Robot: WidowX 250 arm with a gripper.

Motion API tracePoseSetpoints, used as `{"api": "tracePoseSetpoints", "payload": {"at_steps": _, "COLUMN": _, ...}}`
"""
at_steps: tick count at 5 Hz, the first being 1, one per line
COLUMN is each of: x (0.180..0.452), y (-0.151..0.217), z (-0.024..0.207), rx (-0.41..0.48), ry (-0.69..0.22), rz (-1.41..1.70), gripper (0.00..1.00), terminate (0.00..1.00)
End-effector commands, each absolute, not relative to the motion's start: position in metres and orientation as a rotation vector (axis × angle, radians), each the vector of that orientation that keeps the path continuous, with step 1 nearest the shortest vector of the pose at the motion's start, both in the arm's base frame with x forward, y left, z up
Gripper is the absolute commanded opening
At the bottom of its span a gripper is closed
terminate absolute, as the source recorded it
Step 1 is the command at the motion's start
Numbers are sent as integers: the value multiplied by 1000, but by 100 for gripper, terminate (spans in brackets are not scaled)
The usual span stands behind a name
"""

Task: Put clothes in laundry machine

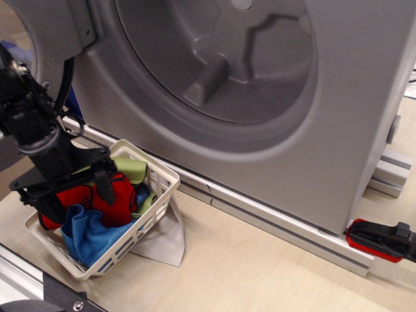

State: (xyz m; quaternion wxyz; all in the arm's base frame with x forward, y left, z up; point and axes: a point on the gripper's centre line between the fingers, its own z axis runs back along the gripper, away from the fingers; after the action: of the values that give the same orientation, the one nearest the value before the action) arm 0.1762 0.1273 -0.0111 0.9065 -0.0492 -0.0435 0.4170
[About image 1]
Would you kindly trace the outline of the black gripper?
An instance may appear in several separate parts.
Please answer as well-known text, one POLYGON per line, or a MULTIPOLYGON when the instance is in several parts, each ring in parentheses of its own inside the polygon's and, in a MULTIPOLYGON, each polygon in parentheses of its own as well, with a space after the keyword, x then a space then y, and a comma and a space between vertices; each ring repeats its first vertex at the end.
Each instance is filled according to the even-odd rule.
POLYGON ((70 139, 55 143, 18 146, 35 167, 10 184, 10 189, 24 191, 22 202, 34 207, 52 222, 62 224, 66 210, 55 193, 79 184, 93 182, 108 206, 116 198, 112 177, 118 172, 108 148, 83 149, 70 139))

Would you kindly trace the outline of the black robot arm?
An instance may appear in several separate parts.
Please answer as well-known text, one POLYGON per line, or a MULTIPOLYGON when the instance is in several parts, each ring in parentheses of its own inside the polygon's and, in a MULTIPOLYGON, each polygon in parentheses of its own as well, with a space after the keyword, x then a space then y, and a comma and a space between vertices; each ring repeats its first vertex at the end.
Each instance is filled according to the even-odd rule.
POLYGON ((1 48, 1 132, 12 136, 34 168, 10 184, 25 205, 55 223, 65 221, 59 192, 93 182, 101 198, 116 201, 112 177, 118 172, 108 148, 82 149, 59 123, 60 113, 26 65, 1 48))

